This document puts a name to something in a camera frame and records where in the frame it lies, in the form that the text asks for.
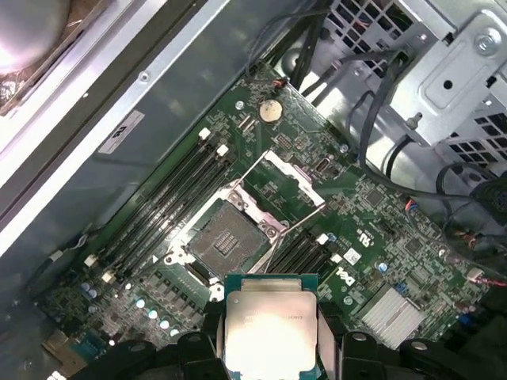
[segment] screw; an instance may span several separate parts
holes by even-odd
[[[146,71],[141,71],[139,73],[139,80],[141,82],[148,82],[150,80],[150,75]]]
[[[479,34],[475,37],[475,48],[480,55],[493,55],[498,51],[501,35],[498,30],[490,28],[487,34]]]
[[[360,332],[356,332],[352,335],[352,338],[354,340],[357,340],[358,342],[364,342],[366,340],[366,336],[364,334],[361,334]]]
[[[341,154],[347,154],[350,150],[350,147],[347,144],[341,144],[338,149],[340,150]]]
[[[268,238],[274,238],[276,236],[276,231],[274,228],[268,228],[266,230],[266,235],[268,235]]]
[[[426,351],[428,349],[428,346],[425,345],[422,342],[412,342],[412,347],[419,351]]]

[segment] white connector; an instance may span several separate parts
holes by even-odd
[[[111,283],[112,281],[114,281],[114,279],[115,279],[114,273],[110,271],[104,272],[104,274],[102,275],[102,281],[104,281],[105,283]]]
[[[467,273],[467,280],[470,281],[471,283],[476,283],[478,279],[482,277],[482,275],[484,275],[484,271],[482,269],[472,268]]]
[[[85,265],[90,268],[92,265],[94,265],[98,260],[98,257],[96,257],[95,255],[89,255],[86,259],[85,259]]]
[[[200,130],[200,132],[199,132],[199,138],[200,138],[201,140],[205,140],[205,139],[207,139],[207,138],[209,137],[209,135],[210,135],[211,133],[212,133],[212,132],[211,132],[209,129],[207,129],[207,128],[203,128],[203,129],[201,129],[201,130]]]

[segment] silver chipset heatsink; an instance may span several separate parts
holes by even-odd
[[[358,317],[389,348],[397,348],[425,319],[407,298],[384,285]]]

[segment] sticker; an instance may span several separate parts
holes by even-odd
[[[114,152],[143,118],[143,113],[136,110],[132,111],[127,119],[112,133],[112,136],[104,142],[98,153],[111,154]]]
[[[343,257],[351,264],[356,265],[357,261],[361,258],[360,253],[358,253],[354,248],[351,248],[347,251]]]

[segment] ventilation holes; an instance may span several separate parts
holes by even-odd
[[[336,0],[328,19],[335,26],[330,27],[330,30],[334,30],[340,40],[356,54],[388,49],[413,24],[394,4],[394,0]],[[370,44],[371,40],[367,42],[363,39],[368,30],[370,39],[372,35],[378,35],[374,44]],[[383,77],[385,62],[367,64],[379,77]]]

